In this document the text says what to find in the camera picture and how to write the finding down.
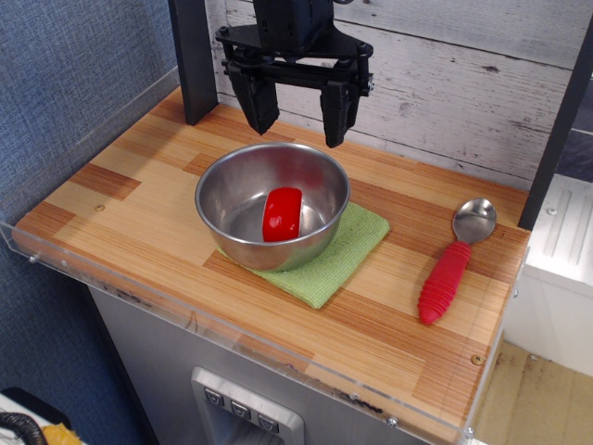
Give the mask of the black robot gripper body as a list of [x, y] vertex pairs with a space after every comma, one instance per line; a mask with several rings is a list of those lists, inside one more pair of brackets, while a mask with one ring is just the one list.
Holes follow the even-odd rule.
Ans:
[[254, 24], [216, 31], [226, 74], [314, 89], [338, 83], [370, 94], [373, 48], [335, 27], [332, 1], [255, 1], [253, 7]]

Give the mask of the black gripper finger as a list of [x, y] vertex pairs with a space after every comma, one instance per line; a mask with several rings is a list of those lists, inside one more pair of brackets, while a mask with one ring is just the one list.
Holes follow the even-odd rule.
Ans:
[[330, 81], [322, 89], [321, 107], [326, 145], [337, 147], [356, 122], [359, 91], [347, 83]]
[[227, 71], [247, 123], [258, 134], [265, 134], [280, 114], [275, 83], [254, 70], [234, 64], [230, 64]]

